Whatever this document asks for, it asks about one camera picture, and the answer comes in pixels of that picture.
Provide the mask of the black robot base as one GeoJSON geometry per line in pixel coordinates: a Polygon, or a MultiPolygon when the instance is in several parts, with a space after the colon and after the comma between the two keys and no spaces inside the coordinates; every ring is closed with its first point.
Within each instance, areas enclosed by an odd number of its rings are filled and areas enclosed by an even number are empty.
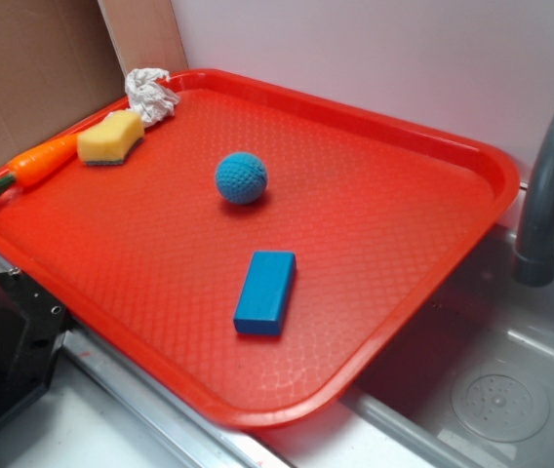
{"type": "Polygon", "coordinates": [[[0,273],[0,427],[48,391],[65,313],[26,273],[0,273]]]}

